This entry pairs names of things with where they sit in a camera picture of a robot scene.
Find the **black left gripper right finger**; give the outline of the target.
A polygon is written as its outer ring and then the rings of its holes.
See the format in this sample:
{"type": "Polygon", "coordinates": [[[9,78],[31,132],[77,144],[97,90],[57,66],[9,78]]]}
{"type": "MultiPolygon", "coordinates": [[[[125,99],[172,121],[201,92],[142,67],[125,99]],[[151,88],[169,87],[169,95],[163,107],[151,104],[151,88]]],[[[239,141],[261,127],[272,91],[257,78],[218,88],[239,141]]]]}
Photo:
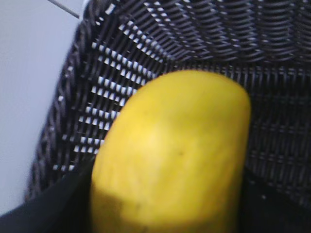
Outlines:
{"type": "Polygon", "coordinates": [[[268,186],[247,168],[238,213],[239,233],[309,233],[311,210],[268,186]]]}

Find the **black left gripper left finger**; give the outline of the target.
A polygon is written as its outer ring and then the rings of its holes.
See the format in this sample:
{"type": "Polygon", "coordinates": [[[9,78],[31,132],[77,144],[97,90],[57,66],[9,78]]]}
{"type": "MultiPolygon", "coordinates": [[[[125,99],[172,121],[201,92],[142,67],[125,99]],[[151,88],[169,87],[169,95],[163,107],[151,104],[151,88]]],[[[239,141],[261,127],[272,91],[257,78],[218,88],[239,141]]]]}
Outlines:
{"type": "Polygon", "coordinates": [[[2,233],[89,233],[89,191],[94,158],[74,168],[40,196],[3,214],[2,233]]]}

